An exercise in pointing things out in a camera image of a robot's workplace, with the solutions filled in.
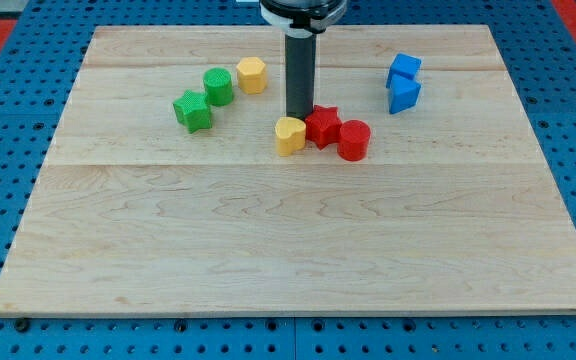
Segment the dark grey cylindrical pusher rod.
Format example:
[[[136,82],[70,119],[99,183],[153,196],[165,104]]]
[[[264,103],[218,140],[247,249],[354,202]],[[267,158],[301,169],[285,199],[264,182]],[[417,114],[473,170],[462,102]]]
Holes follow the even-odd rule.
[[[304,120],[313,111],[316,36],[285,36],[286,115]]]

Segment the black white robot end mount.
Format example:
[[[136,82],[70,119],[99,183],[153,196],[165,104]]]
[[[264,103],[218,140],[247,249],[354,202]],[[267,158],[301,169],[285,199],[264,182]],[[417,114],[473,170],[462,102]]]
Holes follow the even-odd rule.
[[[345,14],[347,0],[261,0],[260,13],[292,38],[319,35]]]

